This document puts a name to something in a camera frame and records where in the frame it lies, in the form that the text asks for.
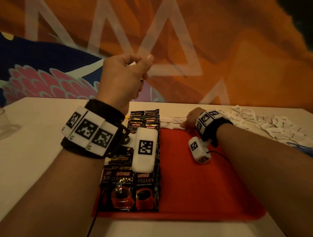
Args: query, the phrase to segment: stack of coffee sachets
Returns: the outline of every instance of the stack of coffee sachets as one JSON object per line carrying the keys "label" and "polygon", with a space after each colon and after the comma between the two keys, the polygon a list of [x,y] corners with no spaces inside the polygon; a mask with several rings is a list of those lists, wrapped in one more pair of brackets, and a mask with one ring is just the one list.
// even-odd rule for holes
{"label": "stack of coffee sachets", "polygon": [[159,110],[132,111],[128,129],[138,127],[158,130],[156,161],[152,173],[131,169],[133,148],[121,147],[104,166],[101,180],[101,211],[158,211],[160,196],[160,115]]}

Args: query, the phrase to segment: white table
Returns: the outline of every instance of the white table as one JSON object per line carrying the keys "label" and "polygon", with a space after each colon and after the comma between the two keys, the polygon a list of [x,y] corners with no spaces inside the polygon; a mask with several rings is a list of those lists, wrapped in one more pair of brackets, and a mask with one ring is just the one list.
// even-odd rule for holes
{"label": "white table", "polygon": [[[21,129],[0,140],[0,220],[39,179],[61,150],[61,128],[77,106],[86,100],[24,98],[7,106],[12,124]],[[160,109],[161,116],[185,117],[196,104],[131,102],[130,111]],[[230,106],[201,105],[229,111]],[[250,107],[257,114],[287,116],[313,138],[313,114],[303,109]],[[267,136],[248,122],[253,132]],[[109,220],[98,218],[91,236],[275,236],[284,234],[267,214],[257,221],[179,222]]]}

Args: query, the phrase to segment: fingernail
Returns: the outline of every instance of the fingernail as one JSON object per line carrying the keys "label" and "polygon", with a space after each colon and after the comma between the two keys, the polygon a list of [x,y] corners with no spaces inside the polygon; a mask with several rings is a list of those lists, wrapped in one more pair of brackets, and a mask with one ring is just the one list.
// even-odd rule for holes
{"label": "fingernail", "polygon": [[154,57],[152,54],[149,54],[149,56],[147,57],[147,59],[150,61],[150,62],[153,62],[154,60]]}

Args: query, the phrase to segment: red tray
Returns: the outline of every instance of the red tray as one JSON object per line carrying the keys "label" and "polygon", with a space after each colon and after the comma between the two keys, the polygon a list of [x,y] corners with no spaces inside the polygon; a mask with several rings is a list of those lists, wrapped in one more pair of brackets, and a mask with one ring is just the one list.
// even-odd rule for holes
{"label": "red tray", "polygon": [[[241,182],[231,164],[218,154],[200,164],[193,160],[181,130],[161,129],[161,198],[159,212],[100,212],[117,219],[229,221],[253,220],[266,210]],[[216,150],[224,154],[219,146]]]}

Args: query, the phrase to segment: forearm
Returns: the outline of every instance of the forearm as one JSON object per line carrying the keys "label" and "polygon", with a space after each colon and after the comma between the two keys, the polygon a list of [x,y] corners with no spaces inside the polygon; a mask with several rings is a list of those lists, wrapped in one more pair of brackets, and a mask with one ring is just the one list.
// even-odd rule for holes
{"label": "forearm", "polygon": [[238,175],[288,236],[312,236],[313,159],[223,124],[217,139]]}
{"label": "forearm", "polygon": [[103,159],[62,150],[0,222],[3,236],[85,236]]}

